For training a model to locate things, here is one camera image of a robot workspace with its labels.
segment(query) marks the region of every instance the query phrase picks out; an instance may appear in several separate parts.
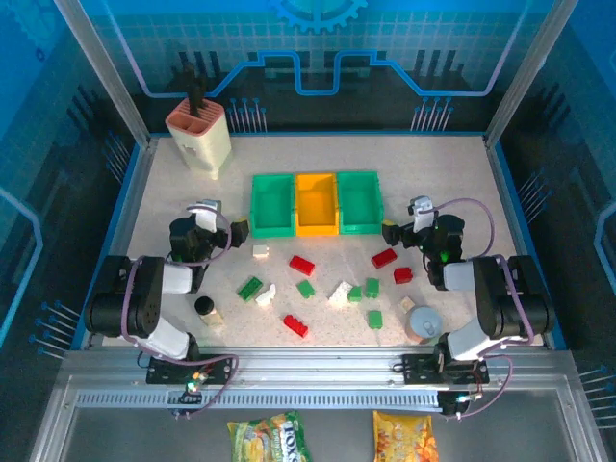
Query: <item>plastic bin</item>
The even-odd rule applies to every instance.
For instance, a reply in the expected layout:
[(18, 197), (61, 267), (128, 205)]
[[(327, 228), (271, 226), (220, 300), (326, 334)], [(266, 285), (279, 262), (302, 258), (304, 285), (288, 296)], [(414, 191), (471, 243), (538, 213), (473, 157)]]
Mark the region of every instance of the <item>plastic bin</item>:
[(340, 211), (335, 173), (295, 177), (295, 232), (298, 236), (337, 236)]
[(381, 234), (383, 199), (375, 171), (341, 171), (340, 234)]
[(252, 178), (250, 232), (254, 238), (290, 238), (295, 235), (294, 178), (255, 175)]

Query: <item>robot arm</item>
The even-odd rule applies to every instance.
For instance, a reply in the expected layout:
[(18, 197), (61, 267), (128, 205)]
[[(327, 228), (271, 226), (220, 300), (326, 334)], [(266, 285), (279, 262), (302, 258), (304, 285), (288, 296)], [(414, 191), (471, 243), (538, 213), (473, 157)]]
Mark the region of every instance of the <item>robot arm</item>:
[[(205, 205), (217, 210), (219, 202), (205, 201)], [(229, 236), (216, 228), (216, 215), (202, 212), (179, 218), (169, 226), (170, 255), (175, 262), (198, 263), (209, 259), (216, 247), (226, 247)], [(234, 222), (230, 229), (231, 246), (239, 247), (248, 235), (247, 221)], [(88, 331), (107, 337), (121, 335), (122, 304), (131, 266), (125, 256), (105, 258), (85, 311)], [(190, 361), (198, 358), (193, 335), (176, 329), (161, 315), (161, 295), (196, 293), (207, 268), (208, 265), (183, 267), (163, 257), (144, 257), (131, 291), (128, 334), (166, 357)]]
[[(460, 200), (476, 203), (473, 199), (452, 202)], [(389, 245), (402, 242), (404, 248), (418, 247), (430, 283), (439, 291), (475, 292), (477, 311), (476, 318), (467, 325), (441, 337), (430, 360), (408, 359), (413, 365), (409, 376), (439, 377), (438, 383), (467, 383), (465, 377), (476, 371), (490, 348), (506, 342), (522, 343), (528, 339), (528, 332), (497, 257), (462, 259), (464, 220), (439, 215), (425, 196), (413, 199), (408, 211), (414, 218), (409, 224), (397, 226), (383, 222), (385, 242)], [(506, 267), (532, 333), (550, 332), (555, 313), (532, 258), (511, 257)]]

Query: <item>chip bag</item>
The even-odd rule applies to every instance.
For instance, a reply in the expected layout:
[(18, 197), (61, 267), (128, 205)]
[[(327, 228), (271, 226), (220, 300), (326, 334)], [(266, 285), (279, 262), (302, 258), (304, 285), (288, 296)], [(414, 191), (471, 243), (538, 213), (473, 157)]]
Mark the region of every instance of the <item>chip bag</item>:
[(297, 411), (271, 419), (227, 423), (233, 462), (312, 462)]
[(438, 462), (432, 418), (373, 411), (374, 462)]

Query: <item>small bottle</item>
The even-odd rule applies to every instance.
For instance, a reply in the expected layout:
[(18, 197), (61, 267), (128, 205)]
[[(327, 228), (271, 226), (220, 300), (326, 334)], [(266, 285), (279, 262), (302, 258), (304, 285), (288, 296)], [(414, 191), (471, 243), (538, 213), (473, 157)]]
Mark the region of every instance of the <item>small bottle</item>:
[(216, 327), (224, 324), (222, 316), (214, 308), (214, 302), (208, 296), (198, 298), (194, 303), (194, 309), (205, 325)]

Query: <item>green lego brick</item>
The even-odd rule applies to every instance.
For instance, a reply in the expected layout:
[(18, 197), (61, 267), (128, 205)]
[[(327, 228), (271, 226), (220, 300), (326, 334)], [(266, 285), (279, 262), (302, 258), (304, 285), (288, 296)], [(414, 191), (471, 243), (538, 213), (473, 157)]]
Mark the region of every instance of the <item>green lego brick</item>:
[(304, 298), (310, 298), (315, 294), (315, 288), (312, 287), (308, 281), (301, 281), (297, 284), (297, 288)]
[(383, 327), (383, 315), (378, 310), (368, 312), (368, 325), (370, 329), (380, 329)]
[(346, 299), (355, 303), (362, 301), (362, 288), (360, 286), (353, 287), (350, 291), (348, 291)]
[(377, 298), (379, 293), (378, 279), (369, 277), (366, 280), (366, 298)]
[(259, 292), (262, 287), (263, 282), (256, 277), (253, 277), (240, 289), (238, 295), (243, 301), (250, 301), (255, 295), (257, 295), (257, 292)]

